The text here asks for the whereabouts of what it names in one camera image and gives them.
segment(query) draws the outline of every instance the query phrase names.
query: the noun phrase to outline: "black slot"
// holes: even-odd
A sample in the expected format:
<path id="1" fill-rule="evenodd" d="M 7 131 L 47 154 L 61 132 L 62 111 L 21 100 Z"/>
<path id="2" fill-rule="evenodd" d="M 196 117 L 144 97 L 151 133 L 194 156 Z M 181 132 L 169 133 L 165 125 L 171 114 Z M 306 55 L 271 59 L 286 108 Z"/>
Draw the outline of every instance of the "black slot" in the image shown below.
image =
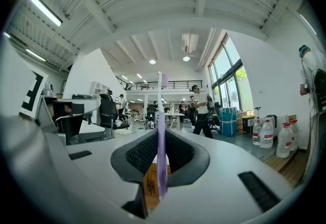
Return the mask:
<path id="1" fill-rule="evenodd" d="M 280 202 L 280 199 L 253 172 L 241 173 L 238 176 L 263 212 Z"/>
<path id="2" fill-rule="evenodd" d="M 69 157 L 71 160 L 76 160 L 76 159 L 83 158 L 83 157 L 91 155 L 91 154 L 92 153 L 90 151 L 81 151 L 81 152 L 69 154 Z"/>

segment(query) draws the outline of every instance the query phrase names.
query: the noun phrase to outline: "toothbrush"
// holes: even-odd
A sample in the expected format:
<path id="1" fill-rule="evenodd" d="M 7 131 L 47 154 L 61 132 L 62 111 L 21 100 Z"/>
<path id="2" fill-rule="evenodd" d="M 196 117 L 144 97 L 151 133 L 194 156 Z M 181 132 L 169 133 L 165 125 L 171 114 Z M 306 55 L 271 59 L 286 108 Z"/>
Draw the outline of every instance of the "toothbrush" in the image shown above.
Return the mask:
<path id="1" fill-rule="evenodd" d="M 157 184 L 158 197 L 161 200 L 167 192 L 168 172 L 165 140 L 165 113 L 161 99 L 161 89 L 168 87 L 168 75 L 158 73 L 158 141 L 157 141 Z"/>

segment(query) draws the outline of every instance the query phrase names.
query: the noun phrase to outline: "pink bristles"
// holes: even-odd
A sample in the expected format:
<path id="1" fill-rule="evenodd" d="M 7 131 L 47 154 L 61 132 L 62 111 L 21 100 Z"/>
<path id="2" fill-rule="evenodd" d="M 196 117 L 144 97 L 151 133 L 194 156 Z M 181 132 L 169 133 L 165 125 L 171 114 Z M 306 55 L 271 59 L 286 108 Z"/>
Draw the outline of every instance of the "pink bristles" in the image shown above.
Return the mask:
<path id="1" fill-rule="evenodd" d="M 168 74 L 162 73 L 162 88 L 168 88 Z"/>

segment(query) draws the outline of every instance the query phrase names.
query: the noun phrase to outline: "wooden cabinet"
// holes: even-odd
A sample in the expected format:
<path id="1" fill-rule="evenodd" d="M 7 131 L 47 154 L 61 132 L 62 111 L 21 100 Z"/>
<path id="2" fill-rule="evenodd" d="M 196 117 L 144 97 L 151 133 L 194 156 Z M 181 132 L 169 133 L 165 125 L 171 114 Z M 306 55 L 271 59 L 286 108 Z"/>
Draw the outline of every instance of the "wooden cabinet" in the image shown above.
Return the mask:
<path id="1" fill-rule="evenodd" d="M 168 177 L 171 175 L 170 166 L 168 165 Z M 144 176 L 144 195 L 148 209 L 155 209 L 159 203 L 158 185 L 157 185 L 157 164 L 152 163 L 148 172 Z"/>

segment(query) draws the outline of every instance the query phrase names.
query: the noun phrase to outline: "fluorescent light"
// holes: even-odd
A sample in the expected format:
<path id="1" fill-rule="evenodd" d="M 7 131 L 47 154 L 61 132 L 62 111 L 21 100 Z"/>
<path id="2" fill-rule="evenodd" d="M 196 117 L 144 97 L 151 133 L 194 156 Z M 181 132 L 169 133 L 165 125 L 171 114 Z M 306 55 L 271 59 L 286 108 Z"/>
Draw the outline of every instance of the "fluorescent light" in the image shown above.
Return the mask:
<path id="1" fill-rule="evenodd" d="M 38 59 L 45 61 L 45 59 L 41 58 L 39 55 L 36 55 L 35 53 L 31 52 L 29 49 L 26 49 L 26 51 L 34 56 L 36 56 Z"/>
<path id="2" fill-rule="evenodd" d="M 317 35 L 316 31 L 312 28 L 312 26 L 310 26 L 309 22 L 303 17 L 303 15 L 300 15 L 301 18 L 303 18 L 305 20 L 305 22 L 309 25 L 309 27 L 312 29 L 312 31 Z"/>
<path id="3" fill-rule="evenodd" d="M 38 7 L 57 26 L 60 26 L 62 24 L 62 21 L 55 17 L 52 11 L 50 11 L 40 0 L 31 0 L 31 2 L 33 2 L 35 6 Z"/>

